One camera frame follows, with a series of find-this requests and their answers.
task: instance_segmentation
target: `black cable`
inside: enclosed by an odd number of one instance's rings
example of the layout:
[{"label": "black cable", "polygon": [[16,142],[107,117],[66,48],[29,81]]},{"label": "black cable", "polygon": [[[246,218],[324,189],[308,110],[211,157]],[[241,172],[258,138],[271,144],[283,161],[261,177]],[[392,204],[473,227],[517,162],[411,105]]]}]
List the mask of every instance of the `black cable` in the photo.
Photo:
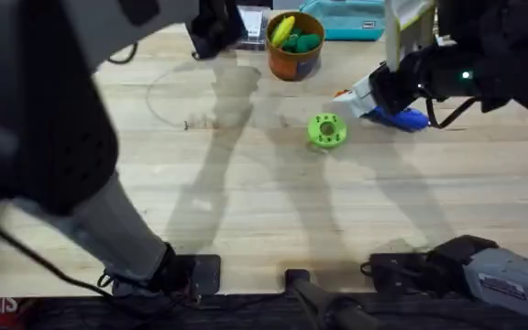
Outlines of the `black cable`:
[{"label": "black cable", "polygon": [[470,325],[476,329],[497,330],[486,324],[470,321],[467,318],[462,318],[462,317],[444,314],[444,313],[431,313],[431,312],[406,313],[406,312],[396,312],[396,311],[376,311],[376,312],[366,312],[366,313],[370,315],[390,315],[390,316],[405,316],[405,317],[436,318],[436,319],[441,319],[441,320],[453,321],[453,322],[461,323],[464,325]]},{"label": "black cable", "polygon": [[368,276],[369,278],[372,278],[372,268],[368,269],[368,267],[370,266],[370,262],[367,261],[367,262],[364,262],[363,264],[361,264],[359,266],[359,271]]},{"label": "black cable", "polygon": [[435,128],[445,128],[449,124],[453,123],[458,117],[460,117],[466,110],[468,110],[474,103],[479,101],[477,97],[472,97],[467,99],[463,104],[461,104],[454,112],[451,113],[441,124],[437,122],[435,117],[435,111],[433,109],[433,99],[425,99],[427,105],[427,114],[429,116],[429,125]]},{"label": "black cable", "polygon": [[239,303],[236,306],[227,306],[227,307],[222,307],[222,306],[200,306],[200,305],[199,306],[192,306],[192,305],[189,305],[189,304],[181,303],[180,307],[183,307],[183,308],[186,308],[186,309],[192,310],[192,311],[198,311],[198,312],[223,312],[220,315],[220,316],[223,316],[223,315],[233,314],[235,312],[241,311],[241,310],[246,309],[249,306],[252,306],[252,305],[255,305],[255,304],[268,303],[268,302],[273,302],[273,301],[279,300],[281,298],[284,298],[285,295],[286,295],[286,293],[272,294],[272,295],[269,295],[269,296],[266,296],[266,297],[257,298],[257,299],[255,299],[253,301],[250,301],[250,302],[242,302],[242,303]]},{"label": "black cable", "polygon": [[129,54],[123,60],[114,60],[112,58],[109,58],[107,59],[107,61],[115,65],[128,64],[134,59],[134,57],[136,56],[136,53],[138,53],[138,43],[137,42],[132,44],[132,48],[129,51]]},{"label": "black cable", "polygon": [[120,303],[117,303],[117,302],[114,301],[115,297],[113,295],[111,295],[111,294],[109,294],[109,293],[107,293],[107,292],[95,287],[92,284],[83,282],[81,280],[76,280],[76,279],[68,276],[62,270],[60,270],[59,268],[54,266],[51,262],[49,262],[48,260],[43,258],[36,251],[32,250],[31,248],[27,247],[23,243],[19,242],[15,238],[13,238],[11,235],[9,235],[2,228],[0,228],[0,238],[3,239],[12,248],[15,248],[16,250],[18,250],[20,253],[22,253],[26,257],[32,259],[32,261],[36,262],[37,264],[42,266],[44,269],[46,269],[47,271],[51,272],[52,274],[54,274],[56,277],[58,277],[62,281],[65,281],[65,282],[69,283],[70,285],[73,285],[73,286],[76,286],[76,287],[79,287],[79,288],[83,288],[83,289],[86,289],[88,291],[91,291],[91,292],[94,292],[94,293],[97,293],[97,294],[101,295],[107,303],[109,303],[111,306],[113,306],[116,309],[118,309],[120,312],[123,312],[125,314],[128,314],[128,315],[130,315],[132,317],[136,317],[136,318],[154,316],[154,313],[144,313],[144,312],[129,308],[129,307],[127,307],[125,305],[122,305]]},{"label": "black cable", "polygon": [[114,301],[114,296],[95,287],[92,284],[83,282],[81,280],[76,280],[67,274],[65,274],[62,270],[60,270],[58,267],[54,266],[51,262],[43,258],[38,252],[32,250],[30,247],[27,247],[11,235],[9,235],[5,230],[0,228],[0,238],[3,239],[7,244],[9,244],[11,247],[18,250],[23,255],[27,256],[28,258],[32,259],[34,262],[39,264],[44,269],[48,270],[52,274],[54,274],[56,277],[61,279],[62,281],[65,281],[69,283],[70,285],[80,287],[86,290],[89,290],[91,292],[95,292],[99,295],[101,295],[104,300],[109,303],[111,306],[118,309],[120,312],[123,312],[125,314],[128,314],[129,316],[135,317],[135,318],[148,318],[147,320],[144,320],[144,323],[148,321],[155,320],[157,316],[165,314],[170,312],[175,306],[181,306],[187,309],[192,309],[195,311],[216,311],[216,312],[224,312],[222,315],[232,314],[237,311],[240,311],[242,309],[245,309],[251,305],[258,304],[258,303],[265,303],[265,302],[271,302],[278,300],[280,298],[284,297],[284,293],[278,294],[278,295],[271,295],[263,298],[256,299],[251,302],[242,302],[238,304],[237,306],[230,306],[230,307],[221,307],[221,306],[190,306],[187,304],[182,303],[184,300],[184,297],[181,297],[179,300],[175,300],[172,297],[170,297],[171,304],[169,306],[160,312],[155,313],[145,313],[139,310],[132,309],[130,307],[127,307],[123,304],[117,303]]}]

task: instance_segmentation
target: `yellow object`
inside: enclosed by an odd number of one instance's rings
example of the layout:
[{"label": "yellow object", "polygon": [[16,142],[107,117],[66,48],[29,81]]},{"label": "yellow object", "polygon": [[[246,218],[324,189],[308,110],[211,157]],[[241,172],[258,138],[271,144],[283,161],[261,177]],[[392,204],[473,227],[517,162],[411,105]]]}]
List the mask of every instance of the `yellow object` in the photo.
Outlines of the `yellow object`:
[{"label": "yellow object", "polygon": [[272,36],[272,46],[279,47],[282,45],[282,42],[284,42],[284,40],[290,36],[293,27],[294,16],[288,16],[282,19],[279,26],[276,28],[276,31],[274,31],[274,35]]}]

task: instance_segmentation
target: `green led light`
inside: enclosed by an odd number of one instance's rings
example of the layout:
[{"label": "green led light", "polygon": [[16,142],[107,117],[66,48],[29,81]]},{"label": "green led light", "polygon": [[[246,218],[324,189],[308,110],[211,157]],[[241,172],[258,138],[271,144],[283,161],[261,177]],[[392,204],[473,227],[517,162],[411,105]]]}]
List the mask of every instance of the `green led light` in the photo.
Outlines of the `green led light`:
[{"label": "green led light", "polygon": [[472,79],[472,71],[463,71],[462,79]]}]

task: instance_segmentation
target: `green object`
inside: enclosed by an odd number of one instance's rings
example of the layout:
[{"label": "green object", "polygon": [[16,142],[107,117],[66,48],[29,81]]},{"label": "green object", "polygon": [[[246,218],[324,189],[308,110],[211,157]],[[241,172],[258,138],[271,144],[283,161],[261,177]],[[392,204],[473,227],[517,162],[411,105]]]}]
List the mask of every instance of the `green object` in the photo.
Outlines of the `green object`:
[{"label": "green object", "polygon": [[303,31],[300,28],[293,28],[289,38],[282,43],[282,50],[294,53],[297,50],[297,39],[299,39],[302,33]]},{"label": "green object", "polygon": [[297,53],[305,53],[316,49],[321,44],[321,38],[316,34],[302,35],[297,39]]},{"label": "green object", "polygon": [[297,49],[297,39],[299,36],[290,35],[289,38],[282,44],[282,50],[288,52],[295,52]]},{"label": "green object", "polygon": [[347,137],[346,123],[338,115],[329,113],[311,118],[307,131],[311,142],[321,148],[336,147]]}]

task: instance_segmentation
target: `orange container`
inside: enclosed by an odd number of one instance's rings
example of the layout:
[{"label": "orange container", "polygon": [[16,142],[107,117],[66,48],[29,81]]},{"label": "orange container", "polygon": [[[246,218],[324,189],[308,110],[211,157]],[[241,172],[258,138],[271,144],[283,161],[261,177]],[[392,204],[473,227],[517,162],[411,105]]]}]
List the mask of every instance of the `orange container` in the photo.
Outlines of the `orange container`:
[{"label": "orange container", "polygon": [[[272,32],[285,17],[294,16],[294,26],[301,28],[302,33],[315,33],[321,37],[321,44],[311,51],[302,54],[292,54],[280,48],[272,47],[270,40]],[[321,48],[325,42],[325,30],[319,21],[302,12],[285,12],[275,16],[268,23],[266,31],[266,44],[269,53],[269,66],[275,76],[287,81],[298,81],[304,78],[314,68],[319,59]]]}]

